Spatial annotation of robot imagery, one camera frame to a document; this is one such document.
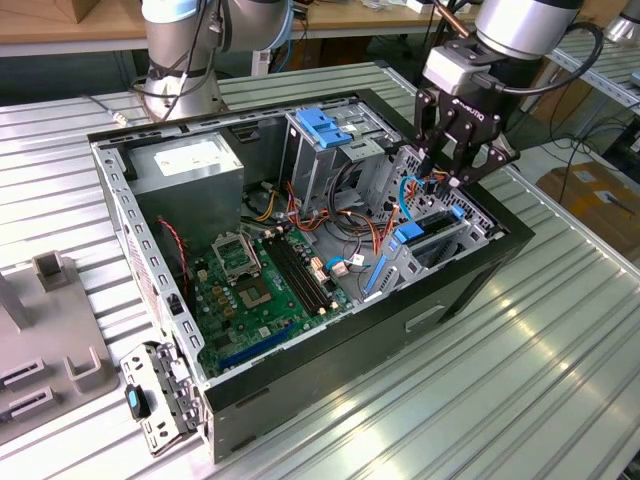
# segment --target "blue cable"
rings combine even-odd
[[[424,185],[424,180],[420,180],[419,178],[416,178],[414,175],[409,175],[407,177],[404,177],[400,182],[400,192],[398,193],[398,203],[400,204],[400,210],[402,210],[402,213],[404,213],[404,216],[407,217],[407,219],[410,222],[412,222],[413,217],[411,216],[411,212],[409,212],[409,207],[407,207],[407,204],[404,201],[404,187],[406,186],[409,180],[415,180],[416,182],[418,182],[418,185]]]
[[[276,70],[276,73],[280,73],[280,71],[282,71],[284,66],[289,61],[290,56],[291,56],[291,39],[289,38],[287,39],[287,55],[284,57],[284,61],[280,64],[280,66],[278,67],[278,70]]]
[[[342,261],[344,261],[344,258],[342,257],[333,257],[331,260],[327,262],[325,267],[327,268],[327,270],[331,270],[331,267],[333,267],[336,263],[340,263]]]

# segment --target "slotted aluminum surface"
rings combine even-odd
[[[221,87],[232,107],[371,87],[411,119],[394,78],[362,64]],[[147,121],[128,94],[100,98]],[[155,335],[85,139],[111,127],[81,99],[0,109],[0,267],[76,259],[117,364]],[[151,458],[122,387],[0,446],[2,478],[614,478],[640,447],[640,277],[516,177],[484,184],[536,236],[465,312],[228,461],[197,437]]]
[[[593,50],[593,37],[573,33],[565,38],[549,58],[569,71],[574,71]],[[631,74],[640,72],[640,48],[623,48],[606,41],[600,57],[582,80],[625,107],[635,106],[640,112],[640,88],[631,82]]]

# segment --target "open computer tower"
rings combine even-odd
[[[372,91],[91,135],[160,341],[121,361],[160,455],[224,459],[460,311],[533,236],[481,186],[417,178]]]

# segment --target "green circuit board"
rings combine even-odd
[[[304,268],[312,273],[307,260],[314,254],[300,232],[288,232],[284,240],[301,257]],[[262,239],[251,241],[261,266],[258,277],[240,278],[235,284],[228,283],[213,249],[189,265],[196,279],[196,324],[205,340],[199,361],[209,376],[217,376],[227,368],[250,360],[335,318],[352,306],[339,287],[328,289],[318,284],[330,299],[331,307],[321,311],[322,314],[310,314],[262,242]],[[237,245],[230,245],[227,250],[218,251],[227,268],[230,265],[236,268],[249,261]]]

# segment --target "blue tab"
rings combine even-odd
[[[382,267],[384,267],[384,264],[387,263],[387,257],[386,256],[382,256],[380,258],[380,260],[378,260],[378,265],[376,265],[376,269],[373,271],[373,273],[371,274],[371,278],[369,279],[369,281],[367,282],[366,287],[364,287],[364,293],[366,295],[369,295],[369,293],[371,292],[371,289],[373,288],[373,286],[376,283],[376,280],[378,279],[378,277],[380,276],[380,272],[382,271]]]
[[[135,408],[135,406],[138,405],[138,396],[133,390],[129,392],[129,405],[131,408]]]
[[[396,237],[400,243],[407,243],[420,235],[424,235],[424,230],[418,226],[415,222],[403,223],[393,232],[393,236]]]
[[[464,208],[462,208],[460,205],[452,205],[451,213],[453,213],[458,218],[458,220],[462,220],[465,215]]]
[[[299,110],[296,118],[322,148],[344,145],[353,140],[351,135],[338,128],[332,117],[319,108]]]

